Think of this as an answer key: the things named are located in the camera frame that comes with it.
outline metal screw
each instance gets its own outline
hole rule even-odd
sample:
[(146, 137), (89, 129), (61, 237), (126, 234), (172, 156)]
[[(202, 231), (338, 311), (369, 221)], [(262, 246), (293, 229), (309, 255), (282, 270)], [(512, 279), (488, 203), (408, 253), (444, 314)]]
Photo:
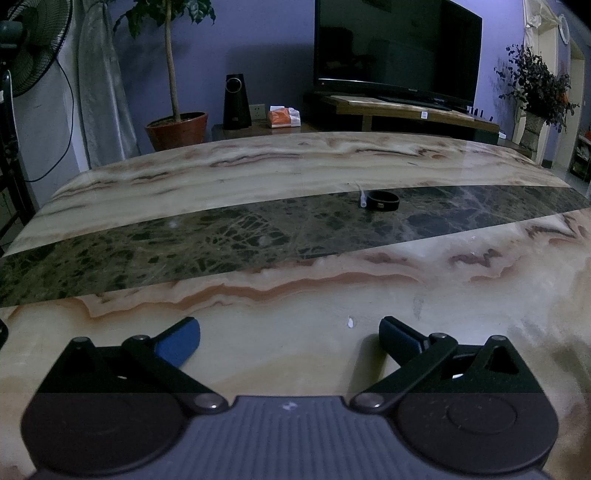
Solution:
[(200, 393), (194, 400), (195, 405), (205, 410), (215, 410), (223, 405), (224, 399), (217, 393)]
[(378, 408), (384, 403), (384, 398), (379, 393), (364, 392), (357, 395), (353, 402), (358, 407)]

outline black speaker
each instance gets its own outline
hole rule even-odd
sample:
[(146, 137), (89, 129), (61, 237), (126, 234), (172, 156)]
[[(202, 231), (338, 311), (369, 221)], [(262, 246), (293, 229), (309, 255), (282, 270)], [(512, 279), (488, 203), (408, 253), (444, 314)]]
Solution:
[(248, 108), (244, 75), (226, 75), (226, 96), (223, 103), (224, 130), (236, 130), (252, 125), (251, 111)]

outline television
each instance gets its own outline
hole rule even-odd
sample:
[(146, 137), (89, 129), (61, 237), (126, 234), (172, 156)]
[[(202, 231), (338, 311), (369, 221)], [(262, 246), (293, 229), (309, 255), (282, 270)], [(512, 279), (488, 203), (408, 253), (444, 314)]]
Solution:
[(474, 105), (482, 19), (450, 0), (316, 0), (314, 84)]

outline terracotta pot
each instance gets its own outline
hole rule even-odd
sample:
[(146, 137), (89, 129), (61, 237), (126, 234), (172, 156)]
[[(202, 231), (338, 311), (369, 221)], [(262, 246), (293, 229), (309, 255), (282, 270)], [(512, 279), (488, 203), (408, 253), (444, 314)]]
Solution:
[(186, 147), (203, 143), (207, 127), (204, 112), (181, 113), (181, 122), (174, 123), (168, 116), (146, 126), (146, 132), (156, 152), (170, 148)]

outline marble tabletop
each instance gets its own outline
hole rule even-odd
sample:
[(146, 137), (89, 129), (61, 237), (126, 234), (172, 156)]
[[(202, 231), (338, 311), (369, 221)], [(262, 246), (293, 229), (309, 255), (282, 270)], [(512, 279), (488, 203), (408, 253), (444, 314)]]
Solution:
[[(360, 209), (374, 188), (400, 209)], [(460, 343), (507, 335), (560, 420), (546, 471), (588, 478), (590, 207), (512, 150), (376, 132), (214, 142), (83, 173), (0, 260), (0, 478), (34, 470), (20, 417), (72, 337), (118, 345), (187, 315), (202, 344), (184, 371), (230, 400), (350, 397), (396, 368), (376, 344), (386, 315)]]

